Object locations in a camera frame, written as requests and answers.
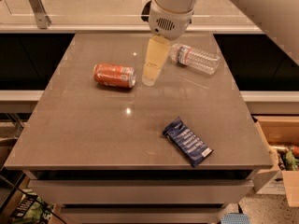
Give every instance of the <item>desk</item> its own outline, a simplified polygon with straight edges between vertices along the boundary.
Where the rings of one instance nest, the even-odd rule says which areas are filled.
[[[141,76],[150,38],[76,34],[7,159],[8,169],[28,174],[32,189],[74,222],[146,223],[143,215],[157,205],[165,212],[148,222],[212,222],[252,189],[256,171],[272,166],[224,59],[213,77],[168,60],[147,87]],[[179,42],[221,56],[212,33],[187,33]],[[135,86],[95,83],[97,63],[131,65]],[[196,168],[162,136],[176,117],[214,149]]]

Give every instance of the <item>box flap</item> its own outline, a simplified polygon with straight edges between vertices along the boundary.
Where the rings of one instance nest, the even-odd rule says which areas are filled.
[[[288,205],[299,207],[299,171],[282,171]]]

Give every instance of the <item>can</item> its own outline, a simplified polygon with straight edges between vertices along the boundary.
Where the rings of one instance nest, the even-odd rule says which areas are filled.
[[[94,80],[102,85],[132,88],[135,85],[135,69],[131,66],[99,63],[93,69]]]

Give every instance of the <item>metal bracket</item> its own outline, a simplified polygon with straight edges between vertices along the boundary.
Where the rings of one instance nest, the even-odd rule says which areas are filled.
[[[51,24],[51,20],[48,17],[43,3],[41,0],[29,0],[32,10],[36,17],[36,25],[38,28],[45,29]]]

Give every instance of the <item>cardboard box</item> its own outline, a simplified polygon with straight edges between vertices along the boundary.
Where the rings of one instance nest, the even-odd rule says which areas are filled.
[[[254,188],[259,194],[285,194],[288,205],[299,206],[299,171],[281,171],[278,154],[268,143],[299,144],[299,117],[254,117],[256,127],[266,144],[274,166],[261,170],[254,178]]]

